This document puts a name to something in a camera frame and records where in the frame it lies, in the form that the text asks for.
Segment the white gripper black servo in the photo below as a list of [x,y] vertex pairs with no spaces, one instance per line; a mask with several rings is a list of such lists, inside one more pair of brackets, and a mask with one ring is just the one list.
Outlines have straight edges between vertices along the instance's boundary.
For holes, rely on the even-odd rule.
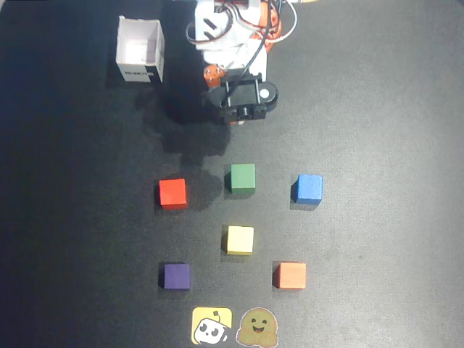
[[208,65],[204,80],[208,86],[206,101],[214,107],[268,107],[268,53],[260,42],[248,40],[233,53],[234,58],[225,68]]

